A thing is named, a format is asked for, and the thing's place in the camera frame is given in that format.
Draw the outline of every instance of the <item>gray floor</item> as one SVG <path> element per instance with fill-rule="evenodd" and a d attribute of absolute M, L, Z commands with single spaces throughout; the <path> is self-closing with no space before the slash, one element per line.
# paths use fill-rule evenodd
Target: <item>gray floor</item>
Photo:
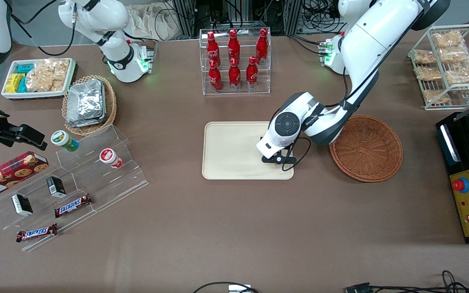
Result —
<path fill-rule="evenodd" d="M 26 21 L 37 11 L 46 0 L 13 0 L 13 13 L 21 20 Z M 142 4 L 154 2 L 154 0 L 122 0 L 125 5 L 130 3 Z M 469 21 L 469 0 L 451 0 L 448 11 L 437 21 L 438 25 L 463 24 Z M 70 42 L 70 28 L 64 26 L 57 13 L 57 5 L 46 8 L 39 16 L 26 26 L 26 29 L 34 37 L 38 45 L 67 45 Z M 20 44 L 33 45 L 28 36 L 14 23 L 11 23 L 13 38 Z M 91 41 L 76 32 L 74 44 L 90 44 Z M 0 85 L 5 76 L 8 62 L 0 65 Z"/>

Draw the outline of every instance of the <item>yellow control panel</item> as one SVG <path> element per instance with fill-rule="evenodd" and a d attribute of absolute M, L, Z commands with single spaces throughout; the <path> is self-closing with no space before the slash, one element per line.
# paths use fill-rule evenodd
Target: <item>yellow control panel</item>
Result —
<path fill-rule="evenodd" d="M 469 237 L 469 170 L 450 176 L 457 210 L 464 231 L 464 236 Z"/>

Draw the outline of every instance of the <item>small black box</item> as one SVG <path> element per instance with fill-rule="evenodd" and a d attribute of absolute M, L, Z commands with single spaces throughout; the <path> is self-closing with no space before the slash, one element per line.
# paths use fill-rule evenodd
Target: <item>small black box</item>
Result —
<path fill-rule="evenodd" d="M 27 197 L 23 195 L 12 195 L 12 202 L 16 213 L 22 216 L 30 216 L 34 213 L 32 211 L 32 205 Z"/>
<path fill-rule="evenodd" d="M 56 198 L 63 198 L 66 196 L 65 187 L 63 186 L 63 180 L 60 178 L 50 176 L 46 179 L 48 189 L 50 189 L 50 195 Z"/>

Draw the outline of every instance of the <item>red button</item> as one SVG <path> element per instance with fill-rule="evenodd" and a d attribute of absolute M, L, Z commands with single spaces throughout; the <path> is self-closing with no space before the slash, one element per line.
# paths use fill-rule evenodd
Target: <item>red button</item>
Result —
<path fill-rule="evenodd" d="M 460 180 L 460 179 L 456 179 L 452 182 L 452 187 L 454 188 L 454 190 L 456 191 L 463 191 L 464 188 L 466 188 L 466 185 L 464 184 L 464 181 L 463 180 Z"/>

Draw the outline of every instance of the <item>red emergency stop button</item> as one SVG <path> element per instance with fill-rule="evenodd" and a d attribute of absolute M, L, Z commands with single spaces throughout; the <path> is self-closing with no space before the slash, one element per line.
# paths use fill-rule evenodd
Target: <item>red emergency stop button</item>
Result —
<path fill-rule="evenodd" d="M 452 182 L 452 187 L 460 193 L 467 193 L 469 191 L 469 181 L 464 177 L 458 178 Z"/>

